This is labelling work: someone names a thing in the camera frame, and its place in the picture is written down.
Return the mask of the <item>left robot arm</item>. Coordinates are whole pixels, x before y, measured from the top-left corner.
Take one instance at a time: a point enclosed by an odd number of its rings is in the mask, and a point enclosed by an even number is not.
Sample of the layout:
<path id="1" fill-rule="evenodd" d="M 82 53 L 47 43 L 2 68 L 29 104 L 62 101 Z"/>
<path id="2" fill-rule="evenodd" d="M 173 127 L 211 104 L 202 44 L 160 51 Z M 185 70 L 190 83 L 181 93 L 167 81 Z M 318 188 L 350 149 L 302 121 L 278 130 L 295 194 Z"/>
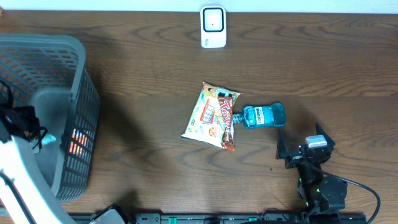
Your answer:
<path id="1" fill-rule="evenodd" d="M 55 198 L 34 158 L 47 129 L 33 106 L 14 106 L 1 81 L 1 201 L 15 223 L 75 223 Z"/>

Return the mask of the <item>brown Top chocolate bar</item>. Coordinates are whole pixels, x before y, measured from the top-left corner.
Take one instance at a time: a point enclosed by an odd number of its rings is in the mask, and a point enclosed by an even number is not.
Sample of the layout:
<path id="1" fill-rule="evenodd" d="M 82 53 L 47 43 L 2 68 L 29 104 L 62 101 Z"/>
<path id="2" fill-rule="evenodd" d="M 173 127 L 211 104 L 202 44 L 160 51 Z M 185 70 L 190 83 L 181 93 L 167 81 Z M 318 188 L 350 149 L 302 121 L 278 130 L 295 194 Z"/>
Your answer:
<path id="1" fill-rule="evenodd" d="M 221 140 L 221 147 L 228 151 L 234 151 L 233 140 L 233 99 L 232 97 L 219 97 L 218 102 L 220 105 L 220 113 L 223 118 L 224 133 Z"/>

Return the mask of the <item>blue mouthwash bottle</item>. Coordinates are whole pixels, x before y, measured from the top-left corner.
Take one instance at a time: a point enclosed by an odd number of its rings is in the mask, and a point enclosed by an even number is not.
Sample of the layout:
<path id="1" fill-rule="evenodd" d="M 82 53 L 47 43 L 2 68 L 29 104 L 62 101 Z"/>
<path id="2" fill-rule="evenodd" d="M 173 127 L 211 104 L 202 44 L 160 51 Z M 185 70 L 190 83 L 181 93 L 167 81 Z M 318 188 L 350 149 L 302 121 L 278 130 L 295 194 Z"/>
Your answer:
<path id="1" fill-rule="evenodd" d="M 234 124 L 243 124 L 246 129 L 283 127 L 286 123 L 285 108 L 282 103 L 264 106 L 245 106 L 241 113 L 233 114 Z"/>

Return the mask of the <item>teal wet wipes pack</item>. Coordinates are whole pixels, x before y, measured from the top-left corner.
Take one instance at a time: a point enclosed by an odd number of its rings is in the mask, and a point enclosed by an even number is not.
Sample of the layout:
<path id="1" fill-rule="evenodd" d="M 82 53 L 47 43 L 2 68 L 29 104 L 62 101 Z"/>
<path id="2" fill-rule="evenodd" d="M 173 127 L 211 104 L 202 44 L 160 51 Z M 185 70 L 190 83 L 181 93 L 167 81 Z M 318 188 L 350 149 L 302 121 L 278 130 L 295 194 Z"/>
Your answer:
<path id="1" fill-rule="evenodd" d="M 53 134 L 46 134 L 44 138 L 41 140 L 42 147 L 49 145 L 50 143 L 53 143 L 57 140 L 57 138 Z M 37 139 L 33 140 L 31 142 L 32 145 L 32 150 L 34 154 L 37 154 L 41 151 L 41 148 L 39 147 L 39 142 Z"/>

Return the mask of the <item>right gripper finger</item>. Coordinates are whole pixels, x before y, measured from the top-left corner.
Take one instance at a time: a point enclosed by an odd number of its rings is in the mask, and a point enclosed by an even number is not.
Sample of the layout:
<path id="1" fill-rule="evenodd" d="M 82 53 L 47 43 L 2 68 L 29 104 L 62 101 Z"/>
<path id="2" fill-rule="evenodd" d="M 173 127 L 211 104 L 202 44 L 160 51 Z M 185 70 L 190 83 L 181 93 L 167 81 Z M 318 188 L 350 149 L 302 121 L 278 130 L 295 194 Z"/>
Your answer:
<path id="1" fill-rule="evenodd" d="M 284 143 L 284 138 L 282 134 L 282 130 L 278 129 L 278 140 L 277 140 L 277 150 L 276 150 L 276 159 L 285 159 L 286 158 L 286 147 Z"/>
<path id="2" fill-rule="evenodd" d="M 322 135 L 325 138 L 328 146 L 335 146 L 334 140 L 332 140 L 332 138 L 329 137 L 329 135 L 327 135 L 327 133 L 323 130 L 323 128 L 320 126 L 319 123 L 315 124 L 315 128 L 316 128 L 317 134 Z"/>

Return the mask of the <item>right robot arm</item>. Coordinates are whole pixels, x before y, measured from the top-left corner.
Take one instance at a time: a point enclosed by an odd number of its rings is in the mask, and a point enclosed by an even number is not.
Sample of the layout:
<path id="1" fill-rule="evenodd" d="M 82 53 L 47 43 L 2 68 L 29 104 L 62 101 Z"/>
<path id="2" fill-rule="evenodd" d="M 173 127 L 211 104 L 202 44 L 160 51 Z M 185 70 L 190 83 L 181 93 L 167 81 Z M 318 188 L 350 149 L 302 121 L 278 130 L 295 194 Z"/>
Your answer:
<path id="1" fill-rule="evenodd" d="M 319 124 L 315 127 L 317 134 L 305 138 L 297 151 L 287 150 L 282 131 L 278 131 L 276 158 L 283 159 L 287 169 L 298 170 L 298 191 L 308 207 L 300 214 L 303 223 L 324 221 L 326 216 L 338 218 L 347 194 L 345 181 L 322 173 L 321 165 L 330 159 L 335 142 Z"/>

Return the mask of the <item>yellow snack bag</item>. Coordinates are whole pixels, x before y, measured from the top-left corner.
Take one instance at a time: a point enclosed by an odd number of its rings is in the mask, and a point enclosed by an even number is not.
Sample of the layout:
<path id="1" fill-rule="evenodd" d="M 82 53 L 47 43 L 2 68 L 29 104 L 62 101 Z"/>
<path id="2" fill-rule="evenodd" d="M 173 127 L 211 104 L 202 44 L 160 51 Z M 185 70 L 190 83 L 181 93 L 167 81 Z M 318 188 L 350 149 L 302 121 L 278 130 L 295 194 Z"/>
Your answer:
<path id="1" fill-rule="evenodd" d="M 203 88 L 182 137 L 222 148 L 224 124 L 218 98 L 232 97 L 234 106 L 239 95 L 239 92 L 203 82 Z"/>

